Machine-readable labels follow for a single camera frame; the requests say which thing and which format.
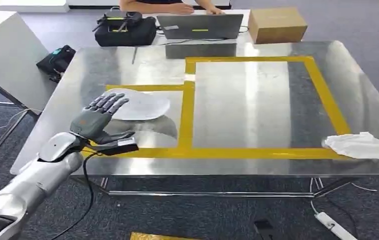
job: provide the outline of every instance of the yellow tape square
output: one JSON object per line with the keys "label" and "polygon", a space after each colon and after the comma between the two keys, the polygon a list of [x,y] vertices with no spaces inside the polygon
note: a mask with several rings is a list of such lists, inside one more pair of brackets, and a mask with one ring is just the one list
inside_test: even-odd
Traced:
{"label": "yellow tape square", "polygon": [[[321,71],[311,56],[187,57],[185,73],[194,75],[197,63],[209,62],[302,62],[313,82],[325,111],[338,135],[351,133]],[[107,85],[106,89],[127,88],[142,92],[183,91],[178,144],[175,148],[140,148],[115,157],[166,159],[338,159],[347,160],[328,148],[193,148],[195,82],[177,85]]]}

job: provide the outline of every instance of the person's hand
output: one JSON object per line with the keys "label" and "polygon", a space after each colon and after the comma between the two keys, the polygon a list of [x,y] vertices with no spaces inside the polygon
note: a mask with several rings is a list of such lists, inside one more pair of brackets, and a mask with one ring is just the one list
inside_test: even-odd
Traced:
{"label": "person's hand", "polygon": [[194,8],[191,5],[185,3],[172,3],[167,6],[167,12],[171,14],[192,14]]}
{"label": "person's hand", "polygon": [[220,10],[219,8],[215,6],[207,9],[206,11],[207,11],[207,14],[225,14],[224,11]]}

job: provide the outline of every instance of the silver robotic arm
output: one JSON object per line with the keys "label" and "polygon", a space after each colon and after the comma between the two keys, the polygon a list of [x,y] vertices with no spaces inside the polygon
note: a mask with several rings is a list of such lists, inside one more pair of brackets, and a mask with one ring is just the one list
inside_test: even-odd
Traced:
{"label": "silver robotic arm", "polygon": [[[112,115],[129,100],[124,94],[100,96],[82,109],[69,132],[53,136],[35,159],[24,166],[11,182],[0,190],[0,240],[17,240],[38,206],[78,170],[84,158],[80,151],[89,147],[105,155],[138,150],[133,132],[109,135],[104,128]],[[91,146],[117,142],[108,146]]]}

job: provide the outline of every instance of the stainless steel table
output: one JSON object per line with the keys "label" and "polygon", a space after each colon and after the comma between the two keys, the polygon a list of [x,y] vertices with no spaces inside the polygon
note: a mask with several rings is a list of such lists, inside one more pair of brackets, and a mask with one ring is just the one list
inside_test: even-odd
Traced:
{"label": "stainless steel table", "polygon": [[[54,134],[68,131],[81,108],[108,85],[155,90],[152,94],[171,100],[171,108],[152,121],[111,122],[109,133],[134,129],[144,149],[127,157],[94,157],[87,165],[91,176],[345,177],[316,193],[207,193],[314,198],[353,178],[379,175],[379,160],[343,158],[321,146],[326,136],[349,131],[369,131],[379,138],[379,93],[338,41],[84,48],[75,55],[11,173],[17,174]],[[193,91],[183,93],[186,87],[180,86],[185,85]]]}

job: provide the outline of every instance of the power strip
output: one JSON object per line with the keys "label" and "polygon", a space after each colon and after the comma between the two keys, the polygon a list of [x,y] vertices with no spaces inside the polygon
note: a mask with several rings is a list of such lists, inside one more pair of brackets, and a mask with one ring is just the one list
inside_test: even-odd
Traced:
{"label": "power strip", "polygon": [[325,212],[315,214],[314,217],[319,220],[327,229],[331,230],[341,240],[358,240],[350,232],[344,229],[334,219],[332,219]]}

